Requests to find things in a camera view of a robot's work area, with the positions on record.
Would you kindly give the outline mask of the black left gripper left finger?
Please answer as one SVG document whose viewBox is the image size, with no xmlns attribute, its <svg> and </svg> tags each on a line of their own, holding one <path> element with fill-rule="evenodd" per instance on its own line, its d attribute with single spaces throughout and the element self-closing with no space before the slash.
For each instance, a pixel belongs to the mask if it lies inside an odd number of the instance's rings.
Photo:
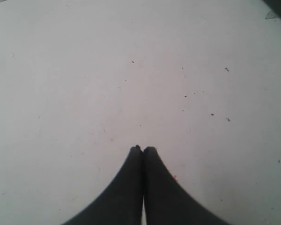
<svg viewBox="0 0 281 225">
<path fill-rule="evenodd" d="M 140 225 L 142 205 L 142 151 L 136 145 L 108 187 L 66 224 Z"/>
</svg>

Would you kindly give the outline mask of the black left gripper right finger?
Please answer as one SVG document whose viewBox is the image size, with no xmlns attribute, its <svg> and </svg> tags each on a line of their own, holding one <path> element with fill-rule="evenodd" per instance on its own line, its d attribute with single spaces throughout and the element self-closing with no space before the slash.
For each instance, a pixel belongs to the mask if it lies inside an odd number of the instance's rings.
<svg viewBox="0 0 281 225">
<path fill-rule="evenodd" d="M 148 225 L 226 224 L 177 183 L 154 147 L 143 151 L 143 182 Z"/>
</svg>

